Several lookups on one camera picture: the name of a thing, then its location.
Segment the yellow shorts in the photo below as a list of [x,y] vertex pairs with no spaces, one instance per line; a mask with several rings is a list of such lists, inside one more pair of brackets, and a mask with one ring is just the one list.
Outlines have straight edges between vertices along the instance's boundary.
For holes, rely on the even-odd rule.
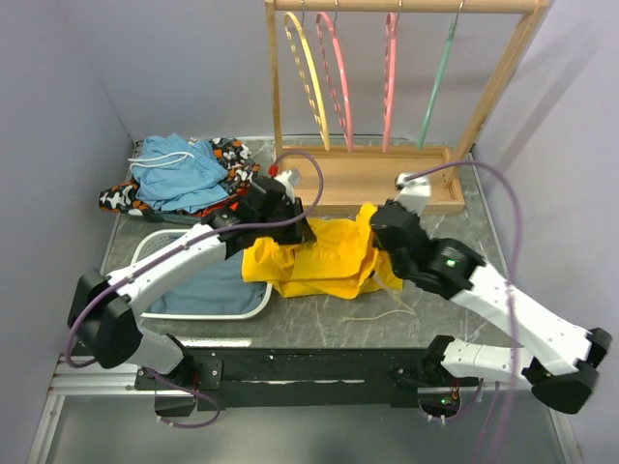
[[354,219],[311,217],[316,241],[310,244],[256,240],[243,252],[243,281],[266,282],[285,298],[329,295],[354,300],[383,288],[402,290],[389,255],[373,244],[369,220],[377,211],[365,204]]

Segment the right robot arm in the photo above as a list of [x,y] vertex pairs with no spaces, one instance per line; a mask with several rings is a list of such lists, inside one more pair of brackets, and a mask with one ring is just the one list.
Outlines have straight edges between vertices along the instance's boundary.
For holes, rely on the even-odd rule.
[[431,238],[419,216],[397,202],[379,207],[369,225],[395,276],[467,308],[518,340],[516,348],[507,348],[438,335],[424,353],[419,376],[438,386],[452,378],[510,383],[529,387],[539,401],[560,413],[581,410],[598,384],[610,333],[586,330],[552,313],[509,285],[464,243]]

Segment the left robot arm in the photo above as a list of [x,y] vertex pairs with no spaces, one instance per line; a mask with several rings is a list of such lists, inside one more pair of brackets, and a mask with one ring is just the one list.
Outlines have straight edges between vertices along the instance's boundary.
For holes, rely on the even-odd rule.
[[296,170],[260,177],[235,208],[216,210],[149,257],[109,275],[83,274],[68,317],[65,352],[70,354],[79,341],[103,368],[131,363],[173,389],[192,387],[197,376],[192,355],[174,336],[141,327],[141,314],[165,292],[259,238],[282,245],[313,241],[301,199],[294,194],[299,180]]

